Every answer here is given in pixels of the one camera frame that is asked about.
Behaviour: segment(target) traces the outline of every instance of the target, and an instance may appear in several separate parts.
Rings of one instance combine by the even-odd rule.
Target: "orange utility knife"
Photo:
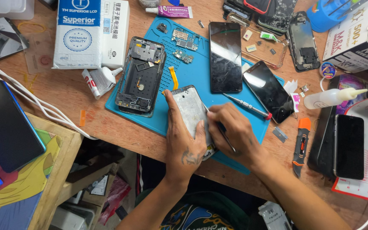
[[[308,144],[309,140],[309,132],[310,132],[310,126],[311,122],[309,118],[302,118],[299,121],[298,126],[298,137],[296,139],[296,146],[295,146],[295,153],[293,157],[293,169],[300,178],[300,171],[302,170],[302,166],[304,165],[303,160],[306,156],[306,146]]]

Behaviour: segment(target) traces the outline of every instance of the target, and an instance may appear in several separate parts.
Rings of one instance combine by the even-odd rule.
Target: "blue phone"
[[[0,81],[0,166],[10,173],[46,151],[5,81]]]

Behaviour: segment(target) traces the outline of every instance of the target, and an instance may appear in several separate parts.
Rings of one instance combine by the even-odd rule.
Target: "cracked phone screen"
[[[248,87],[263,106],[272,113],[273,120],[280,124],[293,112],[293,100],[283,89],[265,62],[258,61],[244,73]]]
[[[242,91],[241,25],[209,24],[212,92]]]

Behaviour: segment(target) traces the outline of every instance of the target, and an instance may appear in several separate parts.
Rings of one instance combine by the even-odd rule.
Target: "pry tool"
[[[293,157],[293,170],[295,171],[298,178],[300,178],[300,171],[304,165],[303,160],[306,156],[306,146],[309,141],[311,122],[309,118],[302,118],[299,121],[298,126],[298,137],[296,139],[295,153]]]
[[[206,111],[206,112],[209,112],[209,109],[208,109],[208,107],[204,104],[204,102],[201,102],[201,103],[202,103],[202,105],[204,106],[205,111]],[[218,122],[218,123],[217,123],[217,125],[218,125],[218,129],[220,130],[221,134],[224,136],[225,140],[227,141],[227,143],[229,144],[229,146],[232,148],[232,151],[236,152],[236,151],[235,151],[235,149],[234,149],[234,147],[232,147],[232,144],[231,144],[231,143],[229,143],[229,139],[228,139],[227,135],[225,135],[225,131],[222,129],[222,128],[225,128],[225,127],[224,127],[224,126],[222,125],[222,123],[220,123],[220,122]]]
[[[228,94],[225,94],[225,93],[223,93],[223,95],[227,96],[230,99],[233,99],[235,102],[237,102],[238,104],[242,105],[243,107],[246,107],[246,108],[248,108],[250,110],[253,110],[253,111],[259,113],[267,121],[272,118],[272,114],[270,112],[262,112],[259,109],[257,109],[255,107],[253,107],[252,105],[248,104],[247,102],[244,102],[243,100],[239,100],[239,99],[237,99],[235,97],[231,97],[231,96],[229,96]]]

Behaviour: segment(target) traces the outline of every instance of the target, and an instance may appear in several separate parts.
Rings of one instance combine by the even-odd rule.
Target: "cardboard box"
[[[323,61],[357,73],[368,70],[368,2],[329,30]]]
[[[123,67],[126,58],[130,6],[128,1],[104,0],[102,67]]]

